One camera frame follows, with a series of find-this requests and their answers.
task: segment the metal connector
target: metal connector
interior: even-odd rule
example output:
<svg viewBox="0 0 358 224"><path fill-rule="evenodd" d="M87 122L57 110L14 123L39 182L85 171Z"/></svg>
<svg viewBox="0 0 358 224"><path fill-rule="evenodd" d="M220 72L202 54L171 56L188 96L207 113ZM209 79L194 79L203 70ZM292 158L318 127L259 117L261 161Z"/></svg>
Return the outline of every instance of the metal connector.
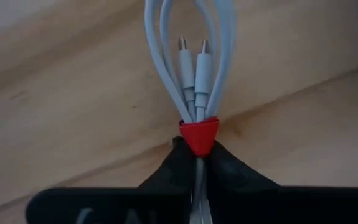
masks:
<svg viewBox="0 0 358 224"><path fill-rule="evenodd" d="M202 49L201 49L201 53L209 53L209 43L208 40L203 40L202 41Z"/></svg>
<svg viewBox="0 0 358 224"><path fill-rule="evenodd" d="M184 36L181 36L179 38L179 50L185 50L185 49L187 49L186 39L184 38Z"/></svg>

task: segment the wood grain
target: wood grain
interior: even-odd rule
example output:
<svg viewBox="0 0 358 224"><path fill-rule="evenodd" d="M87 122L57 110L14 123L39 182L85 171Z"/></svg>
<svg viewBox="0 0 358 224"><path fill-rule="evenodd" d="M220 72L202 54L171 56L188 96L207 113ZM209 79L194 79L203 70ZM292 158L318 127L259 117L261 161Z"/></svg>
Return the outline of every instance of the wood grain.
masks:
<svg viewBox="0 0 358 224"><path fill-rule="evenodd" d="M66 187L136 187L149 177L170 151L167 144L155 147L134 158L109 164L55 186ZM0 224L25 224L25 207L32 195L0 206Z"/></svg>
<svg viewBox="0 0 358 224"><path fill-rule="evenodd" d="M358 187L358 73L226 121L218 139L285 185Z"/></svg>
<svg viewBox="0 0 358 224"><path fill-rule="evenodd" d="M358 69L358 1L236 7L222 120ZM191 49L205 37L190 1L175 2L172 47L179 34ZM61 2L0 30L0 205L164 144L177 121L149 57L143 1Z"/></svg>

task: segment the red clip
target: red clip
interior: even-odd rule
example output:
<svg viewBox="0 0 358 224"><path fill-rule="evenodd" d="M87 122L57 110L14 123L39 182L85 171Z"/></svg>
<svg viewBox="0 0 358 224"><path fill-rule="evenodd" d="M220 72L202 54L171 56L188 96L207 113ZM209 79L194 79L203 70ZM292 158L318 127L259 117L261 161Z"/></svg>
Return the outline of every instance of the red clip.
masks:
<svg viewBox="0 0 358 224"><path fill-rule="evenodd" d="M218 128L217 117L191 124L184 124L183 121L180 121L180 133L192 152L199 157L205 157L209 154L214 145Z"/></svg>

